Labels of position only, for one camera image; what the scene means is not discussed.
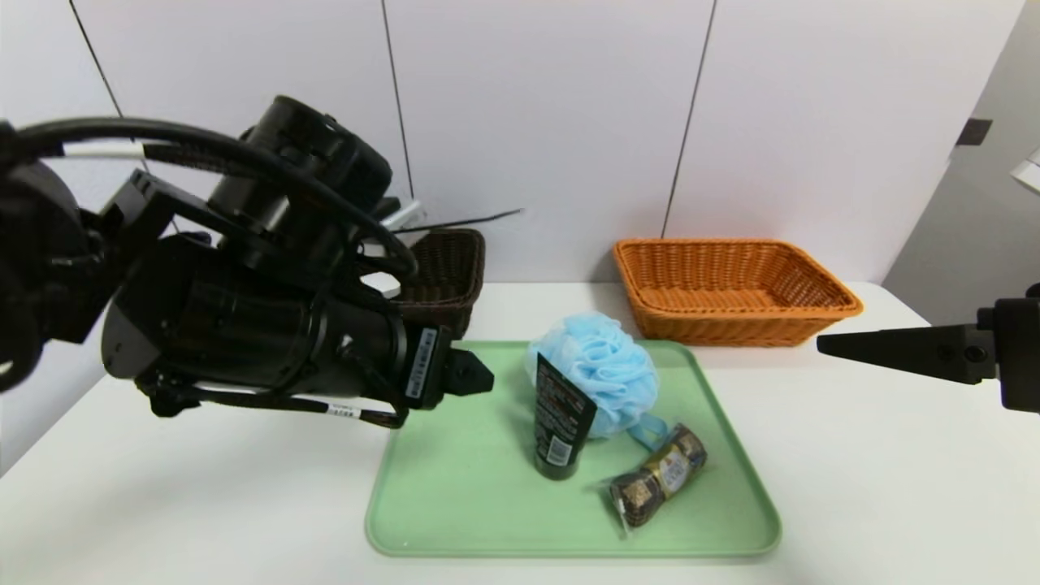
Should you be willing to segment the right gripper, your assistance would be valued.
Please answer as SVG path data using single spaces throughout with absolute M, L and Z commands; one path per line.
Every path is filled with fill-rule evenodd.
M 1039 303 L 1002 299 L 974 323 L 817 337 L 817 351 L 851 362 L 977 384 L 998 377 L 1006 409 L 1039 412 Z

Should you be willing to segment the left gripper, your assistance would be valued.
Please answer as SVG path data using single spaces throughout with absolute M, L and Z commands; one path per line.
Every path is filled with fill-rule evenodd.
M 323 295 L 313 301 L 313 316 L 314 395 L 431 410 L 443 395 L 468 397 L 494 388 L 495 375 L 475 353 L 451 349 L 444 328 L 405 317 L 394 302 L 358 304 Z

